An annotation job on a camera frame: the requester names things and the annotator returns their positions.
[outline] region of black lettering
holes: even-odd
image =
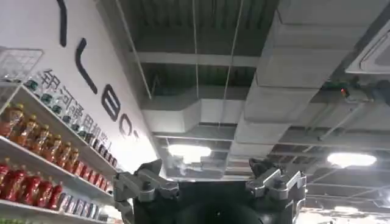
[[[129,126],[128,131],[125,131],[125,129],[123,127],[124,121],[126,121],[127,126]],[[119,131],[121,132],[121,134],[124,138],[130,136],[133,132],[133,125],[132,125],[132,122],[130,121],[129,117],[127,116],[127,114],[122,114],[121,118],[119,118]]]
[[[121,110],[121,103],[118,100],[112,86],[110,84],[106,84],[102,94],[102,105],[111,120],[116,121],[119,115],[119,111]]]
[[[88,75],[87,71],[84,69],[83,65],[81,64],[81,55],[86,45],[87,45],[87,40],[85,38],[82,38],[76,50],[76,67],[79,70],[81,76],[87,82],[88,86],[90,86],[90,88],[92,89],[92,92],[97,94],[98,88],[96,87],[95,83],[92,81],[91,77]]]
[[[68,32],[68,11],[63,0],[57,0],[57,3],[60,7],[60,44],[62,47],[66,47],[66,33]]]

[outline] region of light fixture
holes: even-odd
[[[182,157],[186,164],[199,163],[201,157],[211,154],[209,147],[199,145],[174,144],[168,146],[168,151],[171,155]]]
[[[376,157],[360,153],[337,152],[328,156],[328,162],[345,168],[347,166],[370,166],[376,162]]]
[[[346,207],[346,206],[336,206],[335,211],[338,212],[348,212],[348,213],[357,213],[359,209],[354,207]]]

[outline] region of ceiling beam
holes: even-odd
[[[137,52],[141,63],[229,66],[230,55]],[[232,66],[256,68],[259,57],[234,56]]]

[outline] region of white wall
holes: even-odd
[[[54,0],[0,0],[0,46],[44,50],[35,71],[51,68],[54,74],[81,103],[113,142],[112,154],[127,170],[155,159],[151,135],[129,87],[122,66],[93,0],[66,0],[68,8],[68,44],[59,44],[59,7]],[[82,63],[98,88],[93,94],[79,74],[74,61],[81,38],[87,39]],[[111,84],[140,138],[125,139],[119,122],[112,121],[101,105],[101,94]]]

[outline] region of robotic arm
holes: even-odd
[[[269,161],[250,159],[249,164],[254,180],[198,183],[158,176],[160,159],[143,164],[133,175],[115,176],[115,208],[126,224],[295,223],[305,202],[306,176]]]

